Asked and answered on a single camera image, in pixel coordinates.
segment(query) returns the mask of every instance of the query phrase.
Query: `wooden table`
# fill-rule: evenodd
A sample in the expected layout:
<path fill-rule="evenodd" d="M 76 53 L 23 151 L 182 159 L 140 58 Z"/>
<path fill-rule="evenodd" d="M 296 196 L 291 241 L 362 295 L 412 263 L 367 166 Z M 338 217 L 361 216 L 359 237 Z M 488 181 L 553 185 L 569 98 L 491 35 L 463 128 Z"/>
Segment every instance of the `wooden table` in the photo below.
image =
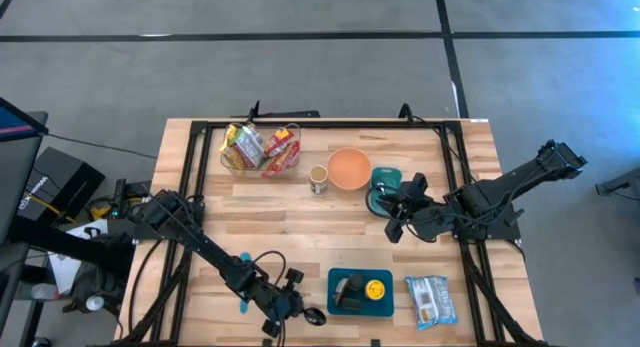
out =
<path fill-rule="evenodd" d="M 178 189 L 190 123 L 189 119 L 167 121 L 153 177 L 153 191 Z M 500 164 L 489 124 L 463 120 L 462 126 L 474 177 L 491 179 L 499 176 Z M 287 257 L 289 267 L 305 273 L 299 287 L 305 304 L 319 307 L 325 313 L 327 273 L 331 268 L 388 269 L 394 276 L 393 317 L 340 317 L 327 313 L 328 322 L 322 327 L 312 326 L 302 317 L 289 319 L 288 345 L 365 346 L 371 339 L 380 339 L 383 346 L 475 345 L 460 250 L 451 235 L 441 235 L 437 243 L 426 244 L 405 233 L 400 243 L 392 244 L 384 235 L 386 221 L 367 211 L 364 190 L 344 192 L 329 186 L 324 194 L 313 195 L 307 182 L 312 166 L 326 164 L 329 154 L 338 148 L 355 146 L 367 152 L 374 166 L 399 168 L 404 180 L 411 179 L 416 172 L 424 173 L 429 182 L 427 194 L 442 201 L 441 196 L 449 188 L 441 145 L 435 132 L 428 129 L 304 129 L 300 163 L 288 179 L 233 177 L 220 164 L 218 147 L 222 137 L 223 131 L 216 130 L 204 188 L 207 207 L 203 228 L 227 252 L 235 255 L 249 252 L 255 257 L 266 250 L 280 250 Z M 192 187 L 198 156 L 196 152 L 190 181 Z M 460 175 L 460 165 L 454 162 Z M 131 284 L 151 244 L 143 243 L 136 250 L 120 317 L 125 334 Z M 505 242 L 488 241 L 487 247 L 502 302 L 525 331 L 535 338 L 542 338 L 522 256 Z M 142 274 L 134 306 L 136 322 L 156 298 L 165 251 L 166 242 L 163 242 Z M 265 257 L 260 265 L 272 276 L 281 268 L 277 256 Z M 457 325 L 438 325 L 423 332 L 417 330 L 404 277 L 422 275 L 449 278 L 449 289 L 459 316 Z M 488 309 L 482 297 L 481 305 L 487 338 L 492 338 Z M 169 335 L 173 306 L 173 300 L 169 301 L 164 318 L 164 338 Z M 264 319 L 253 304 L 249 305 L 246 314 L 242 314 L 240 300 L 223 285 L 217 271 L 194 254 L 180 345 L 257 346 L 266 337 L 261 331 Z"/>

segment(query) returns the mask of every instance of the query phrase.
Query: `computer screen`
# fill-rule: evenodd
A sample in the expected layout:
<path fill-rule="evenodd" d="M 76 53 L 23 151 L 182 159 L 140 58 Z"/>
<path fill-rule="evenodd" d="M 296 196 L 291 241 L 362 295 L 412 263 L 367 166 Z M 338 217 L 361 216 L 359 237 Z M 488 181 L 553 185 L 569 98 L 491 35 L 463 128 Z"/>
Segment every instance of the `computer screen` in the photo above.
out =
<path fill-rule="evenodd" d="M 20 111 L 16 106 L 0 98 L 0 142 L 47 134 L 47 128 Z"/>

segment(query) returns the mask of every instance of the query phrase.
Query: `yellow lid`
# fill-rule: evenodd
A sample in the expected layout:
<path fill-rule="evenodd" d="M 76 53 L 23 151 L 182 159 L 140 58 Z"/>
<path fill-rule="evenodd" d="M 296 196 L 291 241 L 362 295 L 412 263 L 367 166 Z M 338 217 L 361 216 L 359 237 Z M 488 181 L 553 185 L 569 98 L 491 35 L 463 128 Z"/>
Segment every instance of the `yellow lid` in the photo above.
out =
<path fill-rule="evenodd" d="M 384 297 L 384 284 L 379 280 L 371 280 L 367 282 L 364 294 L 368 299 L 378 301 Z"/>

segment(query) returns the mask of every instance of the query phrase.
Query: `blue tray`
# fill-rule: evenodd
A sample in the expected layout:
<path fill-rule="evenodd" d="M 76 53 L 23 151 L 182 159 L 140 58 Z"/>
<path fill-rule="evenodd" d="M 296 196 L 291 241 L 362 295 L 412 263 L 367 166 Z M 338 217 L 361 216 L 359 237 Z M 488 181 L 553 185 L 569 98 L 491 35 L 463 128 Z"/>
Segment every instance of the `blue tray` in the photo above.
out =
<path fill-rule="evenodd" d="M 336 286 L 343 278 L 349 277 L 354 272 L 360 272 L 364 276 L 365 284 L 372 279 L 377 279 L 384 284 L 384 297 L 379 301 L 372 301 L 364 297 L 364 288 L 360 291 L 345 292 L 346 298 L 358 298 L 362 300 L 362 309 L 353 311 L 340 308 L 333 302 L 333 292 Z M 375 317 L 391 317 L 393 316 L 393 275 L 387 270 L 369 270 L 369 269 L 352 269 L 352 268 L 332 268 L 329 270 L 329 291 L 327 293 L 327 310 L 333 315 L 352 315 L 352 316 L 375 316 Z"/>

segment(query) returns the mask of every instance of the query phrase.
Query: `black metal frame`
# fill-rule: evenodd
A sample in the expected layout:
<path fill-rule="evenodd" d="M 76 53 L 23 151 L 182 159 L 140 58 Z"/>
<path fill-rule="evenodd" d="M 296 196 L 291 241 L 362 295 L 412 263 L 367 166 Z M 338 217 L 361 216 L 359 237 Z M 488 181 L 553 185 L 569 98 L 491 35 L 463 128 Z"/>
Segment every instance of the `black metal frame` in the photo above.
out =
<path fill-rule="evenodd" d="M 249 121 L 254 123 L 258 127 L 266 127 L 266 126 L 281 126 L 282 120 L 273 121 L 269 119 L 254 119 L 254 116 L 258 115 L 258 105 L 252 108 L 249 112 Z M 399 118 L 403 118 L 398 121 L 331 121 L 331 120 L 313 120 L 313 119 L 292 119 L 301 127 L 301 128 L 385 128 L 385 129 L 435 129 L 439 132 L 441 139 L 441 146 L 443 151 L 443 160 L 445 164 L 445 170 L 447 173 L 447 181 L 449 184 L 449 189 L 451 191 L 455 190 L 458 186 L 454 162 L 452 158 L 452 153 L 449 148 L 449 134 L 453 134 L 455 138 L 455 144 L 457 148 L 457 153 L 461 158 L 460 163 L 464 163 L 468 165 L 468 159 L 466 154 L 466 149 L 464 145 L 464 136 L 462 133 L 462 126 L 460 121 L 456 120 L 438 120 L 438 121 L 424 121 L 417 122 L 413 118 L 413 114 L 408 105 L 403 105 L 400 110 Z M 191 128 L 189 131 L 189 141 L 187 143 L 187 151 L 184 160 L 184 167 L 182 170 L 182 175 L 180 178 L 180 188 L 179 193 L 183 196 L 187 194 L 187 184 L 189 181 L 189 177 L 191 174 L 191 166 L 193 163 L 193 156 L 196 153 L 196 139 L 199 134 L 204 134 L 204 140 L 202 143 L 202 150 L 200 151 L 200 162 L 197 170 L 197 178 L 196 185 L 194 191 L 194 198 L 201 199 L 203 198 L 203 190 L 204 190 L 204 180 L 207 171 L 207 162 L 209 157 L 209 150 L 211 147 L 211 139 L 213 136 L 213 130 L 217 128 L 226 128 L 230 121 L 217 121 L 217 122 L 209 122 L 209 121 L 194 121 L 191 124 Z M 471 176 L 468 174 L 465 168 L 461 168 L 463 171 L 463 181 L 464 183 L 471 182 Z M 467 241 L 460 240 L 460 250 L 463 265 L 465 266 L 465 272 L 467 271 L 467 264 L 465 264 L 465 253 L 470 255 L 470 247 Z M 480 261 L 480 269 L 482 271 L 482 275 L 484 277 L 485 282 L 487 283 L 488 288 L 491 292 L 494 292 L 493 286 L 493 278 L 491 276 L 491 266 L 489 262 L 489 257 L 486 249 L 486 245 L 483 241 L 477 241 L 478 247 L 478 255 Z M 162 281 L 161 285 L 166 286 L 168 283 L 171 272 L 174 266 L 176 254 L 176 243 L 169 242 L 165 265 L 163 269 Z M 191 252 L 185 251 L 184 258 L 187 258 L 190 264 Z M 478 299 L 478 294 L 476 291 L 476 284 L 474 280 L 469 276 L 469 273 L 465 273 L 465 281 L 467 286 L 467 293 L 469 295 L 469 304 L 471 307 L 471 316 L 474 326 L 475 338 L 478 345 L 488 346 L 488 345 L 498 345 L 500 343 L 505 343 L 504 332 L 502 329 L 502 324 L 498 317 L 498 313 L 490 308 L 491 311 L 491 321 L 493 332 L 495 335 L 495 341 L 489 341 L 485 338 L 484 326 L 482 323 L 482 316 L 480 311 L 480 302 Z M 170 333 L 170 341 L 174 343 L 178 343 L 180 338 L 180 329 L 182 316 L 184 312 L 184 304 L 186 300 L 186 288 L 188 282 L 188 273 L 185 275 L 183 280 L 180 282 L 180 287 L 178 289 L 178 295 L 175 300 L 175 313 L 173 315 L 173 320 L 171 323 L 171 333 Z M 162 327 L 162 313 L 156 319 L 152 334 L 151 341 L 159 341 Z"/>

